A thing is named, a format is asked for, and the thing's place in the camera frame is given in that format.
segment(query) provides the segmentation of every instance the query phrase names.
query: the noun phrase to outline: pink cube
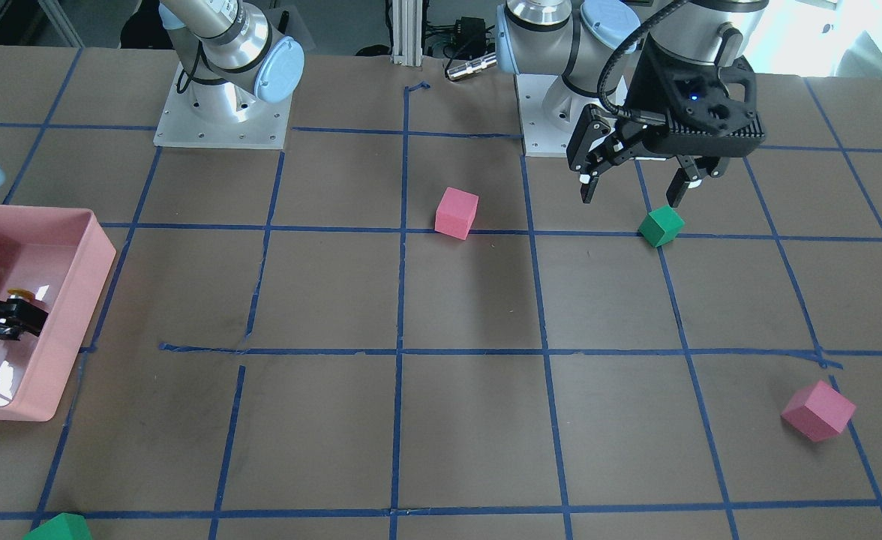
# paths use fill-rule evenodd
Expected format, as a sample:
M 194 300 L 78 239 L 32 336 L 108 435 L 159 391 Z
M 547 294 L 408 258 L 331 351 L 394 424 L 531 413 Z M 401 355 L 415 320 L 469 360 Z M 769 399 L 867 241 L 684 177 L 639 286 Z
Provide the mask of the pink cube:
M 818 380 L 798 390 L 781 417 L 805 437 L 820 442 L 841 434 L 855 408 L 855 403 L 849 402 L 824 380 Z
M 449 187 L 434 215 L 434 229 L 442 235 L 467 239 L 478 212 L 478 195 Z

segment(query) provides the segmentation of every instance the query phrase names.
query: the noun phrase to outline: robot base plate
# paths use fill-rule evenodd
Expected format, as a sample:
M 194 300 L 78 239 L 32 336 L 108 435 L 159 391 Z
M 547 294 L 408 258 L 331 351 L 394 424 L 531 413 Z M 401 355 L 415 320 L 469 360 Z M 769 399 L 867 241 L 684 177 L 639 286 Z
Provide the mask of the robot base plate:
M 157 121 L 155 146 L 177 148 L 241 148 L 284 150 L 291 98 L 280 103 L 260 102 L 259 112 L 243 122 L 214 123 L 192 110 L 190 92 L 179 94 L 175 85 L 181 73 L 178 66 L 174 82 L 167 92 L 164 111 Z

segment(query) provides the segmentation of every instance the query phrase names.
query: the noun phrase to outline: green cube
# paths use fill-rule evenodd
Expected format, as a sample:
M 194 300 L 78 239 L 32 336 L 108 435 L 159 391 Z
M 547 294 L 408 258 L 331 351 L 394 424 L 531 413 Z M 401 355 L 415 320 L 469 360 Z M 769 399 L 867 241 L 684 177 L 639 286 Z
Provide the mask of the green cube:
M 684 220 L 674 208 L 661 206 L 656 211 L 648 213 L 637 231 L 656 248 L 674 240 L 674 236 L 678 236 L 683 227 Z
M 92 540 L 84 518 L 75 514 L 58 514 L 24 536 L 24 540 Z

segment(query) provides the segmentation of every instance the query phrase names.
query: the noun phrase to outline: cable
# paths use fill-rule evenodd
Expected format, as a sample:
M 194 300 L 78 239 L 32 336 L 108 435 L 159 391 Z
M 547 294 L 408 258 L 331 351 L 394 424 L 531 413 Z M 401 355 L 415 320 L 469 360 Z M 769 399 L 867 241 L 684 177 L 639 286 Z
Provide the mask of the cable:
M 387 26 L 387 40 L 394 50 L 394 25 L 391 24 L 391 0 L 384 0 L 384 26 Z
M 456 59 L 456 58 L 457 58 L 462 52 L 464 52 L 465 49 L 468 48 L 468 45 L 470 45 L 470 44 L 472 44 L 473 42 L 475 42 L 476 40 L 478 40 L 478 38 L 483 38 L 483 37 L 485 37 L 485 35 L 487 35 L 488 32 L 491 32 L 491 31 L 494 30 L 494 29 L 495 29 L 495 25 L 492 24 L 491 26 L 485 28 L 484 31 L 479 31 L 478 34 L 474 34 L 474 35 L 472 35 L 472 37 L 468 38 L 468 41 L 465 41 L 465 42 L 461 45 L 461 48 L 459 48 L 458 51 L 454 53 L 454 55 L 450 55 L 450 57 L 448 57 L 448 65 L 446 65 L 445 68 L 444 68 L 444 78 L 445 78 L 445 79 L 448 79 L 448 70 L 451 69 L 451 65 L 455 63 L 455 59 Z M 447 55 L 448 55 L 447 52 L 444 52 L 444 50 L 447 49 L 447 48 L 448 48 L 448 47 L 445 46 L 445 48 L 441 50 L 441 52 L 445 55 L 445 57 L 447 57 Z
M 601 75 L 598 77 L 598 99 L 600 100 L 601 105 L 608 110 L 609 113 L 618 116 L 619 119 L 633 120 L 642 124 L 664 124 L 664 122 L 659 124 L 651 118 L 644 117 L 639 112 L 635 112 L 635 110 L 626 109 L 623 106 L 611 103 L 610 98 L 605 95 L 605 86 L 608 83 L 609 76 L 611 76 L 611 71 L 615 68 L 615 65 L 618 64 L 624 54 L 627 53 L 627 50 L 640 41 L 643 35 L 650 32 L 651 29 L 657 26 L 661 21 L 666 20 L 668 15 L 673 14 L 674 11 L 678 11 L 679 8 L 684 6 L 684 4 L 687 4 L 689 1 L 690 0 L 674 0 L 670 4 L 667 4 L 667 6 L 662 7 L 658 13 L 651 15 L 651 18 L 644 21 L 643 24 L 637 27 L 628 37 L 624 38 L 622 44 L 618 45 L 615 52 L 612 52 L 611 57 L 608 58 L 607 64 L 604 65 L 604 69 L 601 71 Z
M 201 41 L 198 41 L 198 52 L 196 55 L 194 55 L 194 65 L 191 66 L 191 72 L 188 73 L 187 71 L 184 71 L 184 68 L 182 68 L 181 75 L 178 76 L 178 82 L 176 83 L 176 85 L 174 85 L 174 89 L 180 95 L 183 95 L 183 93 L 187 92 L 188 86 L 190 86 L 191 82 L 194 81 L 194 73 L 197 72 L 198 62 L 201 62 L 202 54 L 204 54 L 204 52 L 201 50 Z M 185 75 L 187 75 L 187 82 L 184 83 L 184 86 L 181 86 L 181 81 L 183 81 Z

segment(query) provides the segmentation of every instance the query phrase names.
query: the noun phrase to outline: pink tray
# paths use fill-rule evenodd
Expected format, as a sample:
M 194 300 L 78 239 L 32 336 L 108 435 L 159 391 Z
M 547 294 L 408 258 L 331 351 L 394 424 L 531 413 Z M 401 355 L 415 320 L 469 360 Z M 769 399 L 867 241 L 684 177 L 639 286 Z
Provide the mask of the pink tray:
M 0 341 L 0 420 L 54 416 L 114 259 L 94 212 L 0 205 L 0 300 L 29 290 L 48 312 L 40 336 Z

